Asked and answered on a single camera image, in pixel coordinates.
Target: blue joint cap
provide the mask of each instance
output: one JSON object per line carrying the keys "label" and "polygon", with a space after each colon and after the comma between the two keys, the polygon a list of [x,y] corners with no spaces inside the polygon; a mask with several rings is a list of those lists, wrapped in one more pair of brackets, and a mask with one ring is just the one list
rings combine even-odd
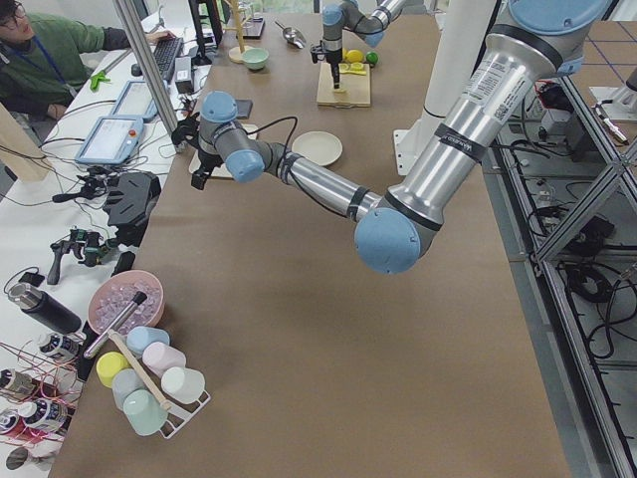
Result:
{"label": "blue joint cap", "polygon": [[511,16],[536,35],[566,35],[601,18],[608,0],[512,0]]}
{"label": "blue joint cap", "polygon": [[354,243],[360,259],[381,274],[411,268],[420,257],[420,237],[413,223],[395,209],[369,211],[356,226]]}
{"label": "blue joint cap", "polygon": [[365,35],[365,43],[371,48],[377,46],[382,38],[385,36],[385,32],[372,33],[371,35]]}
{"label": "blue joint cap", "polygon": [[254,181],[265,170],[263,158],[252,149],[233,151],[225,162],[228,171],[237,182]]}
{"label": "blue joint cap", "polygon": [[218,124],[232,121],[237,117],[237,102],[226,92],[209,93],[203,100],[201,115]]}
{"label": "blue joint cap", "polygon": [[338,5],[326,5],[322,9],[322,23],[328,27],[336,25],[342,18],[342,11]]}
{"label": "blue joint cap", "polygon": [[579,57],[574,60],[569,60],[568,62],[564,62],[561,64],[559,69],[557,70],[558,77],[565,77],[567,75],[572,75],[573,73],[577,73],[581,70],[581,66],[584,63],[584,57]]}

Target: light blue cup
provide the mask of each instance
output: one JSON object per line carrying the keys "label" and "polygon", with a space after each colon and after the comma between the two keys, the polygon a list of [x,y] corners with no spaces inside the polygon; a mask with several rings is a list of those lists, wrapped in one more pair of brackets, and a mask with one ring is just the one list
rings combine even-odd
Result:
{"label": "light blue cup", "polygon": [[135,433],[141,436],[152,435],[163,426],[168,412],[148,390],[136,390],[123,401],[123,412]]}
{"label": "light blue cup", "polygon": [[115,399],[115,406],[123,410],[123,403],[126,398],[136,390],[146,389],[146,386],[132,368],[125,368],[119,372],[110,385],[112,396]]}
{"label": "light blue cup", "polygon": [[140,358],[143,355],[143,351],[146,350],[146,347],[153,342],[162,342],[169,346],[170,335],[163,329],[139,326],[135,327],[126,336],[126,346],[137,358]]}

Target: white pillar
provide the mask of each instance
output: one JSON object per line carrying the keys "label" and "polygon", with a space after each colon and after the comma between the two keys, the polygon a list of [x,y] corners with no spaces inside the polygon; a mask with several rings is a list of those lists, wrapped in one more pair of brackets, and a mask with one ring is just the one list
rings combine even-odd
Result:
{"label": "white pillar", "polygon": [[398,174],[406,175],[473,73],[496,0],[451,0],[422,116],[394,132]]}

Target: metal spoon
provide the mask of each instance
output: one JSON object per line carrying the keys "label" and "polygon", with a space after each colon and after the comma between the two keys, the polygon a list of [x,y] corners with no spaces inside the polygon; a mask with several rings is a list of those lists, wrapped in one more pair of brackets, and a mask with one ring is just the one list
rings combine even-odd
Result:
{"label": "metal spoon", "polygon": [[285,38],[289,44],[294,45],[297,48],[303,48],[306,45],[306,38],[299,30],[292,27],[286,27],[285,25],[282,25],[279,20],[275,20],[275,23],[281,27],[283,30],[283,38]]}

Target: tablet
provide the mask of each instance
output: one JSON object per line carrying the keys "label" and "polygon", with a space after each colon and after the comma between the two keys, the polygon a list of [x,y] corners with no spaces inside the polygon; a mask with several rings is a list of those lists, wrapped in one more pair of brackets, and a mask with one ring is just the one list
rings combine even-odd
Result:
{"label": "tablet", "polygon": [[128,80],[119,93],[110,115],[142,117],[144,121],[152,120],[157,115],[157,106],[146,81]]}
{"label": "tablet", "polygon": [[100,117],[76,154],[80,164],[122,164],[143,133],[141,117]]}

